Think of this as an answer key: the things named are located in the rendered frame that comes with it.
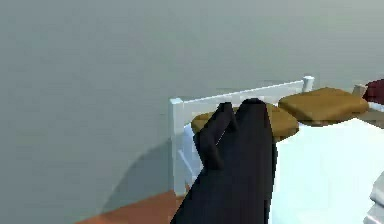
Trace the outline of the black briefcase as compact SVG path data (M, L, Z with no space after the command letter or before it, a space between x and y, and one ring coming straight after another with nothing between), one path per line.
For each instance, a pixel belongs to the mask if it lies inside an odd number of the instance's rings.
M203 169L170 224L268 224L277 149L266 104L222 103L193 140Z

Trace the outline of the white bed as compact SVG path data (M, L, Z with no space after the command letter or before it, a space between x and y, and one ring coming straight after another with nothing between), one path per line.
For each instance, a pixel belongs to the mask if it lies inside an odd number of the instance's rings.
M314 78L184 101L169 101L173 189L183 195L202 164L190 122L215 110L257 97L275 104L312 89ZM384 129L360 119L325 127L301 126L277 144L278 164L269 224L384 224L384 209L370 199L384 176Z

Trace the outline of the brown pillow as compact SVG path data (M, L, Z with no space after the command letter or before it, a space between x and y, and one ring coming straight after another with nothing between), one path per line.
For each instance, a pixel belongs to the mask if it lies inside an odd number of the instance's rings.
M300 123L327 126L347 121L365 113L368 102L341 89L324 87L283 97L278 106Z
M267 103L268 116L276 142L295 135L299 131L299 124L295 117L285 110ZM212 112L199 114L191 121L193 133L199 132L213 115Z

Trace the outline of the dark red cushion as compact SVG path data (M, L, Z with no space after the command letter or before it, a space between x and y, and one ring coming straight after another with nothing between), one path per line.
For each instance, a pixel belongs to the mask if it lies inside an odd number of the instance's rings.
M367 90L363 98L368 102L384 105L384 79L371 81L366 84Z

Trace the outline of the white folded cloth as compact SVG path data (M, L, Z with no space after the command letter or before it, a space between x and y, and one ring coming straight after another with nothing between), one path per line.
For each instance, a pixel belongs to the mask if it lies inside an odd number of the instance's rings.
M370 199L374 202L364 218L364 224L384 224L384 171L373 184Z

